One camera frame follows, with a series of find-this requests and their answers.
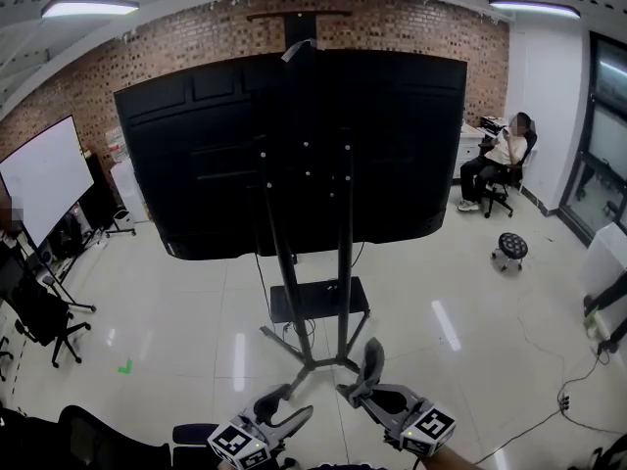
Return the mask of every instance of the red brick wall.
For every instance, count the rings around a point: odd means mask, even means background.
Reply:
[[[239,0],[195,7],[137,28],[90,51],[0,121],[0,160],[46,127],[73,115],[84,148],[113,164],[105,132],[120,124],[113,93],[148,78],[230,58],[284,50],[283,23],[251,14],[346,10],[317,18],[324,48],[384,49],[468,62],[465,119],[502,115],[509,30],[462,7],[423,0]]]

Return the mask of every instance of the white sneaker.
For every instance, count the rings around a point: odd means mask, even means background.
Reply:
[[[479,203],[462,199],[458,205],[458,211],[461,211],[461,212],[479,211]]]

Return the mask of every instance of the white marker cube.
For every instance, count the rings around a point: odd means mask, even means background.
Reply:
[[[401,447],[418,456],[432,456],[451,437],[455,418],[434,405],[401,434]]]
[[[218,457],[239,470],[249,470],[270,459],[267,444],[232,423],[223,423],[208,438]]]

